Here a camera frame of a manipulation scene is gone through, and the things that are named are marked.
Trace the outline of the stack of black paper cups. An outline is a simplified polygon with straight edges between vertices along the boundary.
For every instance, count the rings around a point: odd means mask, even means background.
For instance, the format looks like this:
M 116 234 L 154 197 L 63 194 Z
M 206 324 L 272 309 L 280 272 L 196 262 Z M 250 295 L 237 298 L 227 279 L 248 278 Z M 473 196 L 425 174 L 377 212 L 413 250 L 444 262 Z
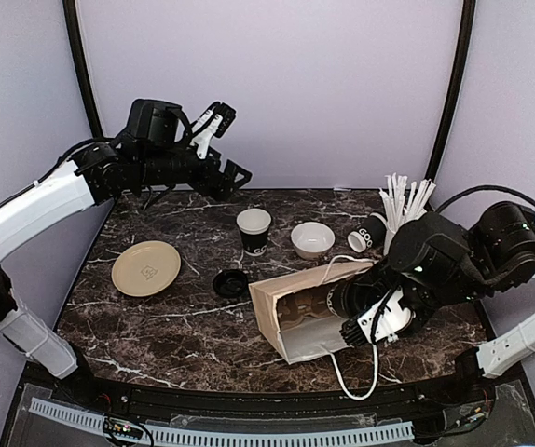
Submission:
M 237 215 L 236 224 L 243 250 L 247 254 L 260 256 L 266 251 L 271 223 L 271 215 L 262 209 L 247 209 Z

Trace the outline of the stack of black cup lids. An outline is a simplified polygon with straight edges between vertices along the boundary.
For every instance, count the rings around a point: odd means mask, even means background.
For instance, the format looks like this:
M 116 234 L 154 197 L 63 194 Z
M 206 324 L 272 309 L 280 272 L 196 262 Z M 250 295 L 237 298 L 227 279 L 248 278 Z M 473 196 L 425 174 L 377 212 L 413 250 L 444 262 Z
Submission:
M 213 278 L 213 290 L 222 298 L 241 298 L 248 293 L 248 276 L 239 269 L 227 269 Z

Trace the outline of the brown paper bag white handles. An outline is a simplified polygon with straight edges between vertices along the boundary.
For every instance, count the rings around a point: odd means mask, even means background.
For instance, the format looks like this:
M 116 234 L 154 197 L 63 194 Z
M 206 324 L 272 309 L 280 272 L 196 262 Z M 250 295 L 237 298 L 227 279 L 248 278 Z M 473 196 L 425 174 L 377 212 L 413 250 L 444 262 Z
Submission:
M 337 381 L 348 398 L 367 400 L 378 379 L 378 352 L 373 349 L 369 390 L 357 396 L 346 387 L 335 353 L 347 347 L 339 331 L 345 320 L 327 302 L 329 291 L 375 264 L 373 259 L 337 255 L 325 265 L 249 285 L 259 331 L 290 365 L 328 356 Z

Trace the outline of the white cup holding straws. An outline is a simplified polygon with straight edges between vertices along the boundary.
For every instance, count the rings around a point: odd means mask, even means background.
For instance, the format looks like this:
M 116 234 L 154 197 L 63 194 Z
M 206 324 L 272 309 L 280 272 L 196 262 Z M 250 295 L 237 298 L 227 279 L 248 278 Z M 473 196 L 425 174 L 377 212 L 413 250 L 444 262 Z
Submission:
M 395 234 L 396 234 L 396 232 L 393 229 L 390 229 L 390 228 L 387 229 L 386 235 L 385 235 L 385 239 L 384 239 L 384 246 L 383 246 L 383 254 L 384 255 L 388 254 L 388 252 L 390 250 L 391 242 L 392 242 Z

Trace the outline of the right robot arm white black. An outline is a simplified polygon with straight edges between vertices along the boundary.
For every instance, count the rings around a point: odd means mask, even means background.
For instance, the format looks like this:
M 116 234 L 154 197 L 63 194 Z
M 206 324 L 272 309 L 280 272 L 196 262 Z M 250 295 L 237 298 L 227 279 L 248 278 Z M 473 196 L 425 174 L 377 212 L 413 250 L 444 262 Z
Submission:
M 346 345 L 416 332 L 443 307 L 535 280 L 535 200 L 509 187 L 494 189 L 519 200 L 491 205 L 465 229 L 442 214 L 478 189 L 464 190 L 404 224 L 380 261 L 329 291 L 327 304 L 344 320 Z

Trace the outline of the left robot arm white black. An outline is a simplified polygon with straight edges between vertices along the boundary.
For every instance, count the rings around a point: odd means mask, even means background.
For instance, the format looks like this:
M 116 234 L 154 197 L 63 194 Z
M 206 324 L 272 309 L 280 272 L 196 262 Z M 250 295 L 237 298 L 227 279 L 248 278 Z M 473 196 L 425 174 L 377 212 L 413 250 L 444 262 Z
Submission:
M 252 178 L 211 147 L 235 118 L 224 102 L 191 121 L 179 104 L 137 99 L 117 136 L 77 143 L 40 179 L 0 203 L 0 333 L 64 380 L 65 392 L 81 406 L 100 399 L 100 384 L 70 344 L 23 304 L 1 263 L 55 224 L 125 192 L 187 185 L 213 200 L 228 199 Z

